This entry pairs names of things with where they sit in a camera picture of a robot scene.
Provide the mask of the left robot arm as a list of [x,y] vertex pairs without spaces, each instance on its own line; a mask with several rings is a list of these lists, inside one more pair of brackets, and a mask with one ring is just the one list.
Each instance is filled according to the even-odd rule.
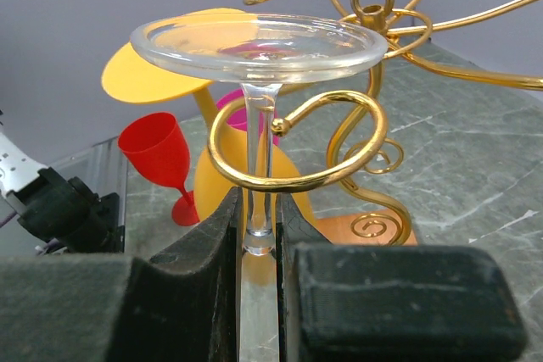
[[120,196],[99,196],[79,177],[65,179],[1,134],[1,197],[18,223],[44,245],[39,256],[57,253],[122,253],[125,227]]

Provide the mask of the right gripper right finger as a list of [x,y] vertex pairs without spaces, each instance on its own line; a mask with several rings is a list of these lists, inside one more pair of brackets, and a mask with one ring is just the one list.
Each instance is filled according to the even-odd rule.
[[500,266],[469,246],[331,243],[277,200],[282,361],[515,361],[529,335]]

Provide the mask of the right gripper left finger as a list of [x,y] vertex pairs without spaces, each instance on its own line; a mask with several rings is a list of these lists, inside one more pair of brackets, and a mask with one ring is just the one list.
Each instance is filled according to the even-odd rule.
[[4,361],[236,361],[242,192],[150,259],[4,257]]

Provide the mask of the clear wine glass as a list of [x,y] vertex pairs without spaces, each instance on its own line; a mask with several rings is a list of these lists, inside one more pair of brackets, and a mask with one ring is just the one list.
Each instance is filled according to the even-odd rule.
[[[384,111],[371,97],[326,92],[308,100],[285,120],[275,120],[277,95],[285,84],[349,77],[379,63],[387,49],[377,33],[328,19],[282,14],[192,14],[157,20],[131,33],[134,50],[151,64],[178,74],[237,82],[248,115],[246,172],[221,159],[222,142],[211,151],[214,165],[247,193],[241,258],[240,358],[279,358],[277,311],[276,192],[305,192],[351,175],[381,148]],[[374,132],[353,158],[300,180],[272,179],[272,133],[286,134],[313,109],[346,101],[369,110]]]

